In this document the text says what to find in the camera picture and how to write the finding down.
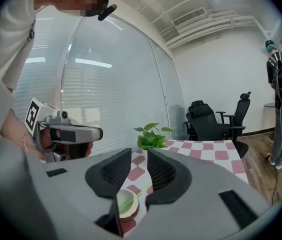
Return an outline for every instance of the glass wall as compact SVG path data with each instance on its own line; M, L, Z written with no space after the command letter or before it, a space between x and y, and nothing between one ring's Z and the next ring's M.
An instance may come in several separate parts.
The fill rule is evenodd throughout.
M187 121L185 104L175 64L160 46L152 40L151 44L160 73L169 124L175 130L175 132L171 133L171 138L173 140L186 140L186 126L183 124L183 122Z
M34 46L16 90L24 120L33 97L68 111L72 122L103 129L93 155L137 148L137 127L160 123L186 139L184 102L173 60L148 36L115 16L77 18L48 7L38 14Z
M78 20L53 6L37 14L34 45L13 91L13 110L21 121L33 97L60 108L60 98L55 96L60 92L65 55Z
M62 109L80 124L103 129L93 154L136 148L134 128L169 126L150 40L114 16L81 20L63 74Z

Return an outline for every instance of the white sleeve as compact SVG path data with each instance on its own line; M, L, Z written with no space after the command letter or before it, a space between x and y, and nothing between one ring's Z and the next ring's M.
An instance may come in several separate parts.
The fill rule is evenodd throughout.
M12 61L10 67L7 69L2 79L2 82L7 88L10 88L12 90L15 90L17 88L22 69L32 50L33 43L34 39L32 39L30 42L27 41Z
M8 88L16 88L31 52L36 14L34 0L7 0L0 9L0 81Z

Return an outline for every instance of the person standing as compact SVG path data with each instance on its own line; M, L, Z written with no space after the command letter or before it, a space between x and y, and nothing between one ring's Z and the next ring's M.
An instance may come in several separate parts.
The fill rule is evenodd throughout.
M267 40L265 42L265 47L270 53L270 57L266 63L268 82L271 87L276 90L274 70L278 64L278 61L282 61L282 52L278 51L277 46L272 40ZM282 103L279 99L277 91L275 91L275 136L274 143L272 147L272 152L268 154L266 159L275 169L280 170L282 168L282 133L281 133L281 117L280 109Z
M37 12L46 6L76 16L90 16L100 5L109 0L7 0L0 9L0 81L12 93L16 88L21 71L31 52L35 37ZM37 155L44 160L44 154L36 149L33 138L26 126L20 122L11 109L2 125L0 135L21 149ZM52 145L50 129L40 132L42 146ZM90 143L86 156L91 154Z

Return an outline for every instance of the green leaves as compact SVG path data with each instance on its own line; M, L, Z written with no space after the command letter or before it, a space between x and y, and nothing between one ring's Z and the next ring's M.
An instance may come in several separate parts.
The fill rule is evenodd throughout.
M169 132L169 133L174 133L174 132L175 132L175 130L170 129L170 128L168 128L168 127L163 127L163 128L161 128L161 131L162 131L162 132Z
M137 132L142 133L142 135L138 136L137 139L137 146L143 150L148 150L150 148L162 149L167 148L165 145L166 137L164 135L155 134L152 128L155 128L157 131L158 128L156 127L158 123L152 122L147 124L144 128L138 127L134 128ZM161 128L162 132L174 132L173 129L168 127Z
M134 128L137 132L143 132L144 129L142 127Z
M147 125L144 127L144 130L145 130L145 131L149 131L149 130L151 130L153 127L156 127L158 124L159 124L158 122L149 123L149 124L147 124Z

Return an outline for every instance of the checkered tablecloth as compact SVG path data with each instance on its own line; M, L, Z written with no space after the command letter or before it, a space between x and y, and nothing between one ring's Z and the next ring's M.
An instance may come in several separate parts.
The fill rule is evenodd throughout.
M165 145L168 147L162 148L163 150L215 163L249 184L239 154L231 140L189 141L171 139L167 140ZM138 195L151 183L151 177L147 171L147 157L147 152L141 149L132 153L131 171L123 183L123 189L129 189ZM152 192L153 188L151 186L139 197L139 212L137 216L131 221L121 223L125 237L147 214L146 197Z

